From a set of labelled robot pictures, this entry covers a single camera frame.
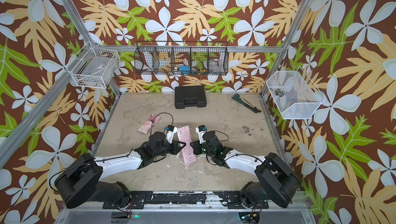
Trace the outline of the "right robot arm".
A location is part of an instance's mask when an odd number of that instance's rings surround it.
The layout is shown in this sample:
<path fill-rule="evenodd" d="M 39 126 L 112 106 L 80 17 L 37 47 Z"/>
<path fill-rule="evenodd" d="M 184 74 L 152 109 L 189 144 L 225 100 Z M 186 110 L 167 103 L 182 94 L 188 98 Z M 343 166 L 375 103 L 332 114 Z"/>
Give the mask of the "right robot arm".
<path fill-rule="evenodd" d="M 237 204 L 246 208 L 267 200 L 282 208 L 292 204 L 301 179 L 277 154 L 255 156 L 242 153 L 224 146 L 216 132 L 207 131 L 205 126 L 196 128 L 196 132 L 199 140 L 190 144 L 195 155 L 204 154 L 217 166 L 257 176 L 258 182 L 248 182 L 239 192 Z"/>

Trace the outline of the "pink ruler set pouch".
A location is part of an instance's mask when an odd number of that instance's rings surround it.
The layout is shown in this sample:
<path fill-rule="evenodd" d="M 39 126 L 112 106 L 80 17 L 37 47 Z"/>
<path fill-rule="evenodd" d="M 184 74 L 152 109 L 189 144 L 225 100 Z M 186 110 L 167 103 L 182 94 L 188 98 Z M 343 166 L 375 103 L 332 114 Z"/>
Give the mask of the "pink ruler set pouch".
<path fill-rule="evenodd" d="M 186 146 L 182 148 L 182 155 L 185 167 L 188 168 L 192 163 L 197 161 L 196 155 L 193 153 L 193 148 L 191 147 L 191 134 L 190 127 L 184 126 L 177 129 L 177 135 L 180 142 L 184 142 Z"/>

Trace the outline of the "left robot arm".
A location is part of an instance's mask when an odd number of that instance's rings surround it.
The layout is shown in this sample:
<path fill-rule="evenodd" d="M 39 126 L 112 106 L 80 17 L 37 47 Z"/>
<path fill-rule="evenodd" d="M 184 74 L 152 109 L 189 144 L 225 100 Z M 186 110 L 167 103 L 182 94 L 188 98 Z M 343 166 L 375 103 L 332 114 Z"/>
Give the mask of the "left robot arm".
<path fill-rule="evenodd" d="M 103 179 L 178 154 L 186 143 L 173 140 L 173 136 L 173 132 L 155 132 L 139 148 L 122 155 L 94 158 L 84 154 L 60 174 L 54 186 L 69 209 L 86 202 L 101 202 L 104 209 L 125 208 L 132 202 L 132 191 L 122 182 L 107 183 Z"/>

